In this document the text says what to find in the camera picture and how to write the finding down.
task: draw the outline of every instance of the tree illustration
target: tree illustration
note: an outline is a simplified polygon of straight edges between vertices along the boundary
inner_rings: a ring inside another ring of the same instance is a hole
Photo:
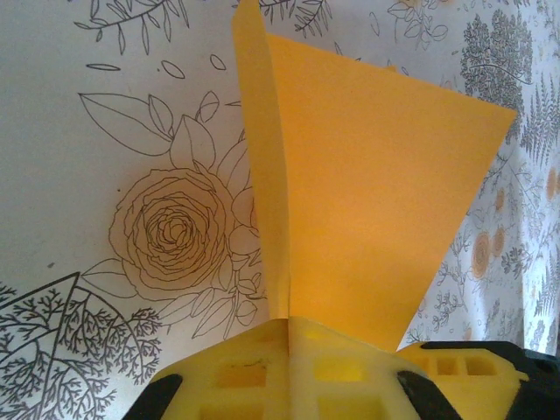
[[[522,21],[521,13],[508,17],[502,10],[496,10],[492,30],[477,14],[467,24],[464,36],[461,75],[465,78],[466,93],[518,112],[506,136],[509,144],[521,134],[522,85],[531,83],[531,31]]]
[[[0,285],[1,418],[102,420],[111,375],[142,384],[155,373],[156,313],[125,316],[85,285],[80,273],[20,297]]]

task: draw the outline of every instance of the black plastic part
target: black plastic part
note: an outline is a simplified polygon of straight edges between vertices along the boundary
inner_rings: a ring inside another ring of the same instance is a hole
[[[398,372],[396,377],[422,420],[462,420],[445,395],[428,378],[408,370]]]
[[[548,395],[533,382],[521,381],[506,420],[558,420],[559,418],[560,397]]]
[[[515,369],[527,374],[507,413],[506,420],[560,419],[560,360],[547,354],[523,350],[505,341],[432,341],[425,350],[483,348],[510,361]]]
[[[122,420],[161,420],[182,381],[181,375],[169,374],[150,383]]]

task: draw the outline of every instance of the white backdrop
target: white backdrop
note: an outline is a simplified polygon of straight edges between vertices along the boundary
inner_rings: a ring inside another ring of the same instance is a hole
[[[553,354],[556,2],[260,3],[274,33],[519,112],[402,344]],[[235,4],[0,3],[0,417],[120,418],[157,369],[267,318]]]

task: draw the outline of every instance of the orange flower print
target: orange flower print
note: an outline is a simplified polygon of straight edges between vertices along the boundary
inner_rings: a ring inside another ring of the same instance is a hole
[[[498,190],[498,193],[496,194],[496,212],[501,213],[502,209],[504,208],[504,201],[506,199],[506,192],[504,191],[503,188],[500,188]]]
[[[493,234],[492,239],[492,255],[496,258],[501,255],[501,251],[504,249],[504,243],[506,241],[506,231],[503,227],[498,227],[496,233]]]
[[[472,273],[476,278],[482,278],[490,263],[490,236],[488,232],[480,232],[472,249]]]
[[[549,171],[549,178],[546,181],[546,198],[552,200],[554,193],[557,189],[557,170],[551,168]]]
[[[465,332],[463,333],[463,340],[469,341],[473,336],[473,329],[469,326],[466,328]]]

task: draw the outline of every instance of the yellow paper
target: yellow paper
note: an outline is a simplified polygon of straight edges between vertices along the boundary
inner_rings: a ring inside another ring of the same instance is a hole
[[[267,34],[257,3],[234,38],[271,314],[290,294],[394,351],[515,112]]]

